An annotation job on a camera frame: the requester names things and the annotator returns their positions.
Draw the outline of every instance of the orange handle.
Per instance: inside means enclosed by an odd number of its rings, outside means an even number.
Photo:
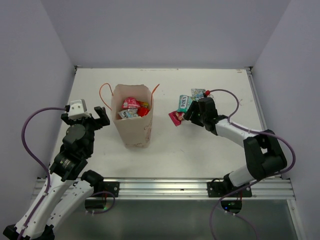
[[[101,87],[100,87],[100,89],[99,89],[99,96],[100,96],[100,99],[102,100],[102,102],[104,103],[104,105],[106,105],[106,106],[112,111],[111,107],[108,106],[108,104],[104,101],[104,99],[103,99],[102,96],[101,96],[101,89],[102,89],[102,87],[103,87],[104,85],[109,85],[111,94],[112,94],[112,96],[114,95],[114,93],[112,92],[112,89],[111,89],[110,84],[109,84],[109,83],[104,83],[104,84],[101,85]]]
[[[150,106],[152,107],[152,96],[154,95],[154,92],[157,90],[157,88],[159,87],[160,84],[158,84],[157,86],[155,86],[155,88],[152,90],[152,93],[151,93],[151,104]]]

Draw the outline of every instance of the pink candy wrapper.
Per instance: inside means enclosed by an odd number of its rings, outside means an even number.
[[[174,125],[179,126],[181,121],[184,119],[184,112],[173,111],[169,113],[169,117],[171,118]]]
[[[123,104],[122,104],[123,109],[138,109],[140,108],[140,104],[137,103],[137,100],[134,97],[127,97]]]

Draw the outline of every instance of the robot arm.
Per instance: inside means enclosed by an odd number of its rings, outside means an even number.
[[[218,115],[211,97],[201,98],[198,102],[193,101],[184,119],[204,126],[216,136],[225,137],[244,148],[246,165],[226,174],[223,182],[212,181],[211,186],[217,192],[228,194],[253,180],[262,180],[279,172],[287,166],[287,160],[276,138],[249,133],[231,125],[227,116]]]
[[[80,172],[87,165],[87,159],[93,154],[95,131],[110,125],[104,107],[95,107],[94,110],[100,118],[94,119],[87,113],[84,100],[72,101],[66,106],[67,113],[63,113],[61,119],[70,127],[62,140],[60,152],[54,158],[50,168],[49,190],[45,194],[47,179],[27,213],[16,225],[6,227],[3,234],[7,238],[16,240],[23,231],[21,239],[24,240],[54,239],[53,231],[56,231],[63,220],[91,196],[94,188],[103,182],[102,176],[89,170],[82,175],[81,181],[72,192],[61,200],[65,191],[75,183]],[[25,227],[24,224],[30,215],[32,217]]]

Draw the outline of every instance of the candy package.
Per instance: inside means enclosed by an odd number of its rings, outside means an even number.
[[[187,95],[180,95],[180,99],[179,99],[179,108],[177,110],[177,112],[183,112],[186,113],[192,103],[192,98],[190,96]]]
[[[206,90],[201,89],[201,88],[192,88],[191,89],[192,97],[194,97],[196,101],[198,101],[199,99],[202,99],[204,97],[205,92],[206,92]]]
[[[120,117],[122,119],[129,119],[129,118],[139,117],[137,112],[138,112],[137,108],[129,108],[129,109],[125,109],[123,111],[119,111],[118,114],[120,115]]]
[[[182,122],[182,120],[184,119],[184,112],[177,112],[177,111],[173,111],[169,113],[169,116],[172,120],[172,122],[174,123],[174,125],[179,126]]]
[[[145,108],[145,107],[140,107],[140,108],[138,108],[137,113],[140,117],[144,117],[145,115],[147,115],[149,113],[149,109]]]
[[[149,103],[147,103],[147,102],[144,102],[144,101],[136,101],[139,105],[140,105],[140,107],[143,107],[143,108],[148,108],[149,107]]]
[[[122,108],[123,109],[138,109],[138,108],[140,108],[140,105],[134,97],[127,97],[122,104]]]

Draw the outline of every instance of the white table surface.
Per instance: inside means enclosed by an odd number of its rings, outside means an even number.
[[[232,91],[241,104],[233,120],[251,129],[262,129],[245,70],[79,68],[69,101],[85,99],[88,112],[98,117],[94,107],[104,106],[99,98],[103,83],[110,83],[113,88],[117,84],[144,84],[151,91],[160,84],[154,93],[151,142],[148,148],[126,148],[107,108],[111,124],[95,132],[94,153],[83,172],[91,169],[113,178],[219,178],[243,166],[245,153],[240,146],[188,121],[180,126],[171,121],[168,113],[177,110],[180,95],[191,95],[191,88]],[[111,102],[107,85],[102,95]],[[216,92],[214,99],[219,114],[229,115],[236,107],[227,93]],[[53,158],[67,128],[63,122]]]

